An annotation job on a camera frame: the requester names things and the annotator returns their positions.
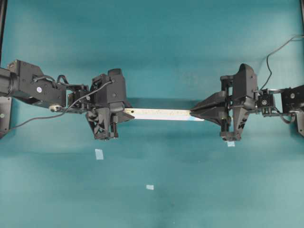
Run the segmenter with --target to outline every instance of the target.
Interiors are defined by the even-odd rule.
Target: metal ruler
[[[179,109],[150,109],[150,108],[125,108],[125,113],[138,120],[182,120],[204,121],[190,115],[190,110]]]

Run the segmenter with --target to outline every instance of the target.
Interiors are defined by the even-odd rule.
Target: mounting plate
[[[0,139],[7,134],[10,129],[12,98],[0,96]]]
[[[298,132],[304,137],[304,112],[299,112],[296,115]]]

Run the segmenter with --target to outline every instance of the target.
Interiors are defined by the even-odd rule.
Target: white tape
[[[146,185],[146,189],[148,189],[148,190],[154,190],[154,185],[147,184]]]
[[[95,149],[95,155],[96,155],[96,160],[104,159],[104,153],[103,153],[103,150],[101,150],[101,149]]]
[[[234,141],[231,141],[231,142],[229,142],[229,141],[227,141],[227,146],[228,147],[230,147],[230,146],[236,146],[236,144],[234,143]]]

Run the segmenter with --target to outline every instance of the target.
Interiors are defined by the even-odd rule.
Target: teal surface
[[[190,108],[241,63],[261,86],[265,56],[301,20],[299,0],[9,0],[2,67],[17,58],[86,84],[119,67],[134,107]],[[304,84],[303,42],[270,64],[270,88]],[[14,100],[12,125],[49,114]],[[119,134],[95,141],[77,114],[10,132],[0,227],[304,226],[304,138],[279,118],[251,115],[235,147],[208,122],[130,121]]]

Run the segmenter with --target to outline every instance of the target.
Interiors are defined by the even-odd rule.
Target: electrical wire
[[[282,46],[280,46],[279,48],[277,48],[276,50],[274,50],[273,52],[271,52],[270,54],[268,54],[268,56],[267,56],[267,58],[266,58],[266,62],[267,62],[267,67],[268,67],[268,70],[269,70],[269,72],[270,72],[270,75],[268,76],[266,82],[264,83],[264,85],[261,87],[260,90],[262,90],[262,89],[267,85],[267,83],[268,83],[268,81],[269,81],[269,79],[270,79],[270,77],[271,77],[271,75],[272,75],[272,71],[271,71],[271,69],[270,69],[270,67],[269,67],[269,62],[268,62],[269,57],[270,57],[271,55],[273,55],[275,52],[277,52],[277,51],[281,50],[283,47],[285,47],[290,41],[295,41],[295,40],[294,40],[295,38],[304,38],[304,35],[296,35],[296,36],[293,36],[292,38],[290,38],[289,40],[287,40]]]
[[[110,83],[112,83],[112,81],[109,81],[109,82],[107,82],[107,83],[104,83],[100,88],[98,88],[98,89],[96,89],[96,90],[94,90],[94,91],[92,91],[92,92],[90,92],[90,93],[88,93],[88,94],[82,96],[81,98],[77,99],[76,101],[74,101],[74,102],[73,102],[73,103],[72,103],[72,104],[71,104],[63,113],[61,113],[61,114],[53,115],[53,116],[46,116],[46,117],[35,117],[35,118],[31,118],[31,119],[29,119],[29,120],[27,120],[27,121],[25,121],[25,122],[23,122],[23,123],[21,123],[21,124],[19,124],[19,125],[14,126],[13,128],[9,129],[7,132],[9,132],[9,131],[11,131],[11,130],[14,130],[14,129],[18,128],[18,127],[21,127],[21,126],[27,124],[28,122],[31,122],[31,121],[34,121],[34,120],[46,120],[46,119],[53,119],[53,118],[57,118],[57,117],[63,116],[63,115],[66,114],[66,113],[68,112],[68,110],[71,109],[71,107],[74,106],[78,101],[80,101],[81,99],[86,98],[87,96],[90,96],[90,95],[92,95],[92,94],[98,92],[99,90],[101,90],[102,88],[104,88],[106,85],[108,85],[108,84],[110,84]]]
[[[276,107],[274,109],[277,111],[277,113],[279,114],[279,117],[284,121],[284,123],[291,124],[291,123],[293,123],[295,121],[295,115],[294,114],[292,114],[291,120],[289,121],[289,120],[286,120],[283,117],[283,114]]]
[[[81,84],[81,85],[69,84],[69,82],[67,81],[67,78],[66,78],[65,75],[59,75],[58,76],[58,78],[57,78],[57,84],[61,84],[63,86],[66,86],[71,91],[75,91],[75,89],[73,88],[75,86],[83,86],[83,84]]]
[[[39,81],[41,79],[50,79],[52,81],[53,87],[57,88],[57,86],[56,86],[56,80],[53,79],[51,76],[48,76],[48,75],[36,76],[36,77],[33,78],[33,81],[36,82],[36,81]]]

